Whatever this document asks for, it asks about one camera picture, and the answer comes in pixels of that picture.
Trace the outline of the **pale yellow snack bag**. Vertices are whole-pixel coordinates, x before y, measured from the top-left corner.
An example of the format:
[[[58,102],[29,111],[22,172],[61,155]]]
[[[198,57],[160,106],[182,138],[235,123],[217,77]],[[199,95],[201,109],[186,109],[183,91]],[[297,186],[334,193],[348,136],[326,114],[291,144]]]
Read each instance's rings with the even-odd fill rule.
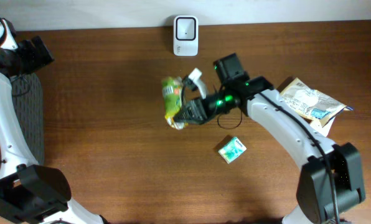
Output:
[[[331,96],[309,88],[299,78],[295,78],[280,93],[285,103],[301,117],[317,121],[324,127],[342,111],[352,111],[353,108]]]

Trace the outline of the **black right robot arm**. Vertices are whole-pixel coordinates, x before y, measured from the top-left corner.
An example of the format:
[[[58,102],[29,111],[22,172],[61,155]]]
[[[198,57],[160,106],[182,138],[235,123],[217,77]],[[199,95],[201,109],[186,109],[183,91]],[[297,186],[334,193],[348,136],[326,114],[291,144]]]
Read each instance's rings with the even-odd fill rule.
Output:
[[[338,145],[293,111],[265,78],[251,79],[237,54],[214,62],[219,91],[201,93],[183,105],[173,120],[205,124],[234,108],[264,127],[288,152],[301,173],[296,208],[280,223],[345,223],[340,217],[365,200],[360,152]]]

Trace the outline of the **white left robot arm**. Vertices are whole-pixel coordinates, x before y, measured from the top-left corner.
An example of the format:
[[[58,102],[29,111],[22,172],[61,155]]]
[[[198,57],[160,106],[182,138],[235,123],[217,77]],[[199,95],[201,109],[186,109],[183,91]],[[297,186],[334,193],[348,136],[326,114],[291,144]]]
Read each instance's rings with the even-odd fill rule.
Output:
[[[36,71],[54,61],[40,37],[17,42],[0,17],[0,217],[12,223],[104,223],[44,165],[43,96]]]

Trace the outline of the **green tea pouch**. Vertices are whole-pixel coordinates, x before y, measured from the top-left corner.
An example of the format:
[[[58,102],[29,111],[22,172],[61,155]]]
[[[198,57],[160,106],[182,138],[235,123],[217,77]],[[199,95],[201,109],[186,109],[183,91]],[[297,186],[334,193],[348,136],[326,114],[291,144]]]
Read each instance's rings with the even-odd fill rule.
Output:
[[[162,95],[164,99],[165,120],[174,129],[181,130],[186,127],[185,123],[175,122],[174,116],[180,112],[182,106],[181,93],[183,90],[180,77],[167,77],[162,80]]]

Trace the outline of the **white tube gold cap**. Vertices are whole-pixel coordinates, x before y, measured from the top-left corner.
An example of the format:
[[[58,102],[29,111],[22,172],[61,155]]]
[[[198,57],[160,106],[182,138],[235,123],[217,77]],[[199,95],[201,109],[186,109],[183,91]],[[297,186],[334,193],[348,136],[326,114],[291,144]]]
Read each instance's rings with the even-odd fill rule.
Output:
[[[309,123],[310,127],[312,127],[315,131],[319,132],[323,136],[327,137],[329,131],[331,130],[332,124],[334,122],[334,118],[331,119],[325,126],[322,126],[319,120],[313,120]]]

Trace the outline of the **teal tissue pack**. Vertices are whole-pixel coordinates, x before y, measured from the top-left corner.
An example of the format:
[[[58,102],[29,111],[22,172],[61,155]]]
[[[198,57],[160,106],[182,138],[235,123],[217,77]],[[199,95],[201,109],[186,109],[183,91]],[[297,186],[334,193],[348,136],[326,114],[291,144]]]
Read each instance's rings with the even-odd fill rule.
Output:
[[[218,153],[227,164],[230,164],[243,154],[246,149],[246,146],[239,140],[239,138],[233,137],[228,143],[226,143],[226,145],[218,150]]]

